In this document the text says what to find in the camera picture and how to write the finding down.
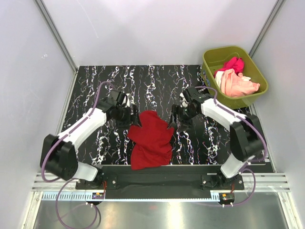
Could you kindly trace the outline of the red t-shirt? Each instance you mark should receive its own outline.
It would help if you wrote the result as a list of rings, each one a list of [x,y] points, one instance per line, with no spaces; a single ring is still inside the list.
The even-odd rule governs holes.
[[[131,154],[131,169],[166,166],[172,158],[171,138],[174,128],[168,128],[156,111],[140,113],[142,126],[131,126],[127,137],[135,143]]]

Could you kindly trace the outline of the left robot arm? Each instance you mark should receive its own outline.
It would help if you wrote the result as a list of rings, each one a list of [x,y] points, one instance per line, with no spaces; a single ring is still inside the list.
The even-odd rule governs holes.
[[[42,173],[48,171],[55,180],[81,180],[93,189],[99,188],[103,171],[93,165],[80,162],[76,152],[82,143],[98,128],[114,120],[117,128],[140,127],[138,108],[131,102],[131,95],[111,90],[109,96],[98,97],[92,108],[75,124],[65,131],[44,138],[40,167]]]

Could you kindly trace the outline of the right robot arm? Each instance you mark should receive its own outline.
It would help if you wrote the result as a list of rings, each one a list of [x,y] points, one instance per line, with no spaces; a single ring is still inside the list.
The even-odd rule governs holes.
[[[180,94],[180,104],[173,104],[168,127],[178,125],[183,132],[193,126],[193,118],[204,115],[221,124],[230,133],[231,153],[215,175],[203,181],[202,187],[229,189],[252,162],[263,161],[267,154],[266,140],[256,115],[246,116],[223,105],[217,95],[202,94],[197,87]]]

